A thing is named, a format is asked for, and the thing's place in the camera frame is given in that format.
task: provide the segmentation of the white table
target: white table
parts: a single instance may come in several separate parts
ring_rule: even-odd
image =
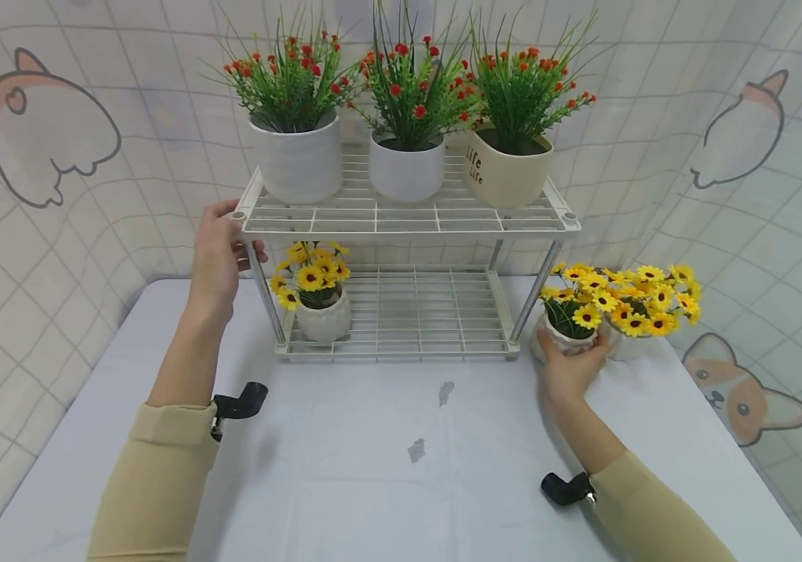
[[[532,278],[503,279],[521,301]],[[82,560],[94,510],[187,297],[150,285],[0,518],[0,562]],[[223,339],[216,392],[269,387],[227,424],[193,560],[621,560],[588,508],[558,509],[545,473],[579,471],[517,361],[282,363],[251,280]],[[608,363],[589,399],[741,561],[802,562],[802,538],[665,341]],[[438,391],[451,381],[447,404]],[[424,439],[425,456],[408,448]]]

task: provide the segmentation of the hand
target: hand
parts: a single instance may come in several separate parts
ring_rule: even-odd
[[[547,359],[544,362],[544,392],[551,407],[556,409],[583,403],[585,391],[607,362],[610,350],[607,337],[598,332],[594,347],[570,357],[562,354],[544,330],[538,330],[538,344]]]
[[[248,249],[241,242],[241,224],[229,216],[236,206],[237,199],[233,199],[204,209],[198,238],[194,241],[191,290],[186,307],[201,318],[222,323],[222,327],[233,314],[237,274],[251,267]],[[263,242],[255,240],[253,245],[258,260],[268,261]]]

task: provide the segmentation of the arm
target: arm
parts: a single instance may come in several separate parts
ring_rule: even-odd
[[[219,343],[233,314],[237,273],[248,266],[237,224],[226,217],[236,203],[205,209],[188,303],[107,482],[88,543],[90,561],[186,558],[207,472],[219,449],[210,436]],[[262,245],[258,248],[265,261]]]
[[[544,332],[544,401],[597,492],[597,519],[636,561],[734,560],[704,520],[643,465],[585,401],[607,360],[608,342],[566,357]]]

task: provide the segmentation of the beige sleeve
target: beige sleeve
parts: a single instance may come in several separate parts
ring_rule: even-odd
[[[736,558],[704,520],[632,451],[591,477],[602,525],[636,562]]]
[[[107,482],[87,560],[182,562],[219,444],[216,406],[142,404]]]

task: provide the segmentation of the metal shelf leg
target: metal shelf leg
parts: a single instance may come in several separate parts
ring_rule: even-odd
[[[511,338],[509,338],[511,343],[519,342],[519,335],[522,333],[523,328],[526,327],[526,320],[529,320],[529,313],[532,311],[532,307],[535,306],[538,293],[541,292],[544,280],[547,279],[548,273],[550,273],[551,268],[554,267],[554,262],[557,261],[557,255],[560,254],[561,248],[562,244],[556,240],[551,242],[551,249],[548,250],[547,255],[544,256],[541,269],[538,270],[538,277],[535,278],[535,283],[529,291],[529,296],[526,297],[526,302],[523,304],[522,310],[519,312],[519,317],[515,320],[515,324],[513,325]]]

